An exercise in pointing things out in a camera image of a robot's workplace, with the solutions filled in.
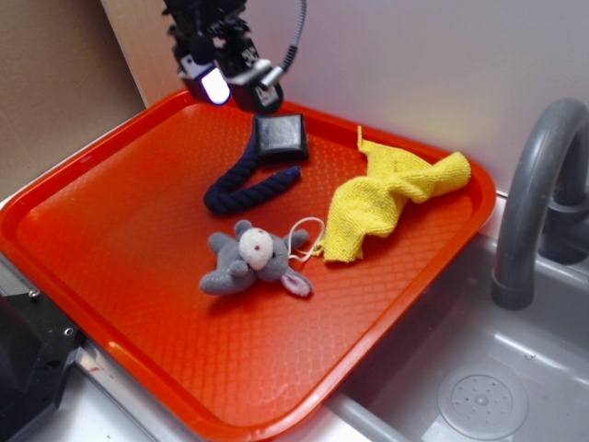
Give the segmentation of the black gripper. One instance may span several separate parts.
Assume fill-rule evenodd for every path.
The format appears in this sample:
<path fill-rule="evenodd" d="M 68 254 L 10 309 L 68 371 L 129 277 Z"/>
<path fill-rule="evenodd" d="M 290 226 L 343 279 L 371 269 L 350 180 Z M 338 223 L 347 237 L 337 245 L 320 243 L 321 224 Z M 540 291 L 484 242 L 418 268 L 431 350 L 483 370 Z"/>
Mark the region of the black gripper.
<path fill-rule="evenodd" d="M 246 1 L 165 0 L 164 4 L 163 14 L 173 19 L 167 33 L 178 45 L 179 78 L 195 99 L 223 105 L 231 92 L 242 111 L 280 109 L 282 87 L 261 84 L 272 70 L 271 61 L 261 59 L 252 39 L 243 37 L 249 31 L 240 16 Z M 214 62 L 215 39 L 225 43 L 216 50 Z"/>

